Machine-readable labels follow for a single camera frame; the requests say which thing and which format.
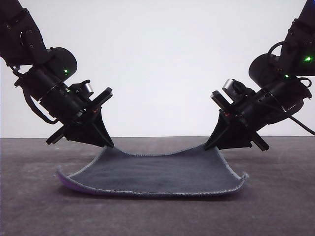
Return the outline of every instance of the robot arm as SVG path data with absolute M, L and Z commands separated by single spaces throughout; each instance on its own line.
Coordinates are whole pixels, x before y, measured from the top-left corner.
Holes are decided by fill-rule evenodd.
M 29 11 L 17 0 L 0 1 L 0 56 L 18 77 L 14 85 L 22 88 L 30 108 L 49 124 L 63 124 L 48 144 L 66 137 L 100 147 L 114 146 L 100 112 L 101 105 L 112 96 L 112 89 L 107 88 L 92 101 L 89 80 L 68 87 L 64 82 L 77 69 L 75 57 L 64 48 L 46 49 Z M 18 71 L 21 65 L 32 68 L 22 74 Z M 48 119 L 31 97 L 56 119 Z
M 280 56 L 273 55 L 273 50 L 281 45 Z M 253 141 L 264 151 L 269 146 L 257 134 L 259 129 L 286 118 L 299 122 L 292 115 L 303 107 L 303 99 L 312 97 L 308 90 L 312 82 L 297 76 L 315 76 L 315 0 L 307 0 L 283 42 L 253 61 L 249 75 L 261 87 L 260 91 L 228 80 L 222 89 L 233 100 L 232 104 L 218 91 L 213 92 L 212 99 L 221 109 L 205 149 L 214 146 L 219 149 L 251 148 Z M 309 85 L 304 85 L 302 80 L 307 80 Z

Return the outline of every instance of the black cable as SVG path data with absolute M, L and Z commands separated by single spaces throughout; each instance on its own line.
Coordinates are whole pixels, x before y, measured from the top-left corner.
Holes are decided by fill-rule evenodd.
M 273 52 L 277 47 L 279 47 L 279 46 L 281 46 L 281 45 L 283 45 L 283 44 L 286 44 L 286 43 L 288 43 L 288 42 L 282 41 L 282 42 L 276 43 L 274 46 L 272 46 L 272 47 L 270 48 L 270 50 L 269 50 L 268 53 L 267 53 L 267 62 L 268 62 L 268 63 L 269 63 L 270 55 L 272 54 L 272 52 Z
M 299 126 L 301 126 L 303 129 L 305 129 L 306 131 L 308 131 L 309 133 L 315 135 L 315 131 L 311 130 L 310 128 L 308 128 L 305 124 L 303 124 L 301 121 L 299 121 L 298 119 L 294 118 L 293 116 L 288 115 L 286 112 L 284 112 L 283 110 L 280 110 L 276 107 L 270 106 L 270 105 L 266 105 L 266 104 L 261 104 L 261 103 L 257 103 L 258 105 L 261 106 L 265 106 L 265 107 L 269 107 L 271 109 L 273 109 L 274 111 L 277 111 L 279 113 L 282 113 L 284 116 L 286 116 L 287 118 L 291 119 L 292 121 L 294 121 L 295 123 L 297 123 Z
M 306 80 L 309 82 L 309 85 L 306 86 L 307 88 L 311 87 L 312 86 L 312 82 L 309 78 L 306 78 L 306 77 L 301 77 L 301 78 L 298 78 L 299 81 L 303 81 L 303 80 Z

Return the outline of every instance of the gray towel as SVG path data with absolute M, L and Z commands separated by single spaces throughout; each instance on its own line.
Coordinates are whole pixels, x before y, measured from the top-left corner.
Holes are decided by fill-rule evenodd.
M 197 197 L 239 190 L 239 177 L 217 148 L 202 146 L 166 155 L 134 155 L 105 148 L 90 164 L 61 182 L 76 191 L 107 196 Z

